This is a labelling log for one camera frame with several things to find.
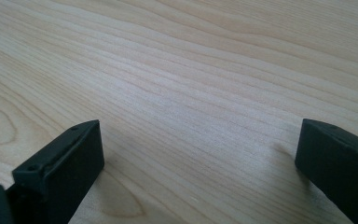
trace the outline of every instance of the small hole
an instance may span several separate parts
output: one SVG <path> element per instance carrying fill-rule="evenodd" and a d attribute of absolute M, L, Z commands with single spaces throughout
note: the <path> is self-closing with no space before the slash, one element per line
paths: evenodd
<path fill-rule="evenodd" d="M 28 171 L 35 171 L 39 169 L 39 165 L 32 165 L 27 168 Z"/>

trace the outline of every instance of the black bracket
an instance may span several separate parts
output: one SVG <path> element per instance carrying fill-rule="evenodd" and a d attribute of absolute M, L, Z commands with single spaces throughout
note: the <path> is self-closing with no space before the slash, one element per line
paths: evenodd
<path fill-rule="evenodd" d="M 103 169 L 98 120 L 78 124 L 36 152 L 0 185 L 0 223 L 68 223 Z"/>

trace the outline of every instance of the light wood surface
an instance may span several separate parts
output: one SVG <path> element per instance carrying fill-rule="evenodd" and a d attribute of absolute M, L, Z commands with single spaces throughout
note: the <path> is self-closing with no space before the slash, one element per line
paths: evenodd
<path fill-rule="evenodd" d="M 0 0 L 0 183 L 101 122 L 71 223 L 351 223 L 294 166 L 303 118 L 358 135 L 358 1 Z"/>

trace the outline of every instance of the black clamp jaw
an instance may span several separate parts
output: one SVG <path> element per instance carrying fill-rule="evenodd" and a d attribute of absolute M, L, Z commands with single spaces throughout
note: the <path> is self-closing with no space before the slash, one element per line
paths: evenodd
<path fill-rule="evenodd" d="M 68 223 L 103 169 L 98 120 L 78 124 L 25 161 L 0 185 L 0 223 Z"/>
<path fill-rule="evenodd" d="M 304 119 L 296 167 L 358 223 L 358 136 L 335 125 Z"/>

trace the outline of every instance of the wood grain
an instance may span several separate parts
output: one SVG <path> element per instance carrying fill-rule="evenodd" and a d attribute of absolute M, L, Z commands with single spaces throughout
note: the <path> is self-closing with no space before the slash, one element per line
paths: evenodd
<path fill-rule="evenodd" d="M 71 223 L 350 223 L 294 166 L 303 118 L 358 135 L 358 1 L 0 0 L 0 183 L 102 125 Z"/>

